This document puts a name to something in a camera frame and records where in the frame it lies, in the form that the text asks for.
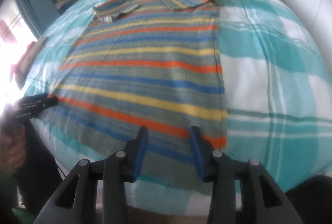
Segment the person's left hand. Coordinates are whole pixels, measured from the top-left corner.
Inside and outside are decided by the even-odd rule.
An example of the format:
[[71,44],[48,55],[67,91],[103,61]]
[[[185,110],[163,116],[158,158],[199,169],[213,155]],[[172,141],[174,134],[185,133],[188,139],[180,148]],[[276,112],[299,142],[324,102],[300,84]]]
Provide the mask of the person's left hand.
[[1,171],[13,175],[26,160],[25,129],[11,109],[1,115]]

